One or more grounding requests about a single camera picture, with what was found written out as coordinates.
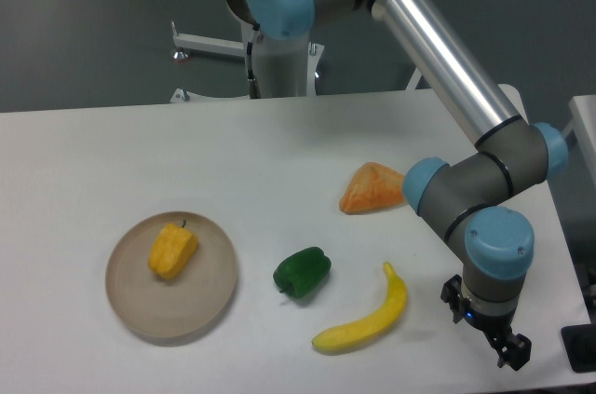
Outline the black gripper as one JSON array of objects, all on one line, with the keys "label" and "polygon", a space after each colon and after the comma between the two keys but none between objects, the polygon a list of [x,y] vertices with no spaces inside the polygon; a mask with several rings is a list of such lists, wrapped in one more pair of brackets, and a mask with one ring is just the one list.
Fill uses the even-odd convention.
[{"label": "black gripper", "polygon": [[440,299],[453,314],[453,322],[464,320],[482,331],[497,353],[497,366],[519,371],[531,358],[532,341],[523,334],[514,334],[511,323],[518,306],[518,297],[504,302],[489,302],[472,292],[462,292],[462,277],[454,275],[442,286]]}]

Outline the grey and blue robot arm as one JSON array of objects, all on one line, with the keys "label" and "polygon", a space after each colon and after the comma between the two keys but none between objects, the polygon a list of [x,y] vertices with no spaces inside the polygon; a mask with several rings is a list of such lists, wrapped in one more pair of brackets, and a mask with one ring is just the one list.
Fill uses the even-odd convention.
[{"label": "grey and blue robot arm", "polygon": [[263,34],[279,41],[308,34],[366,8],[397,38],[476,148],[456,165],[437,158],[406,174],[404,195],[415,213],[460,259],[441,299],[455,321],[480,330],[500,365],[519,370],[531,341],[511,322],[534,257],[529,221],[505,202],[558,173],[567,163],[563,136],[531,125],[473,59],[431,0],[244,0]]}]

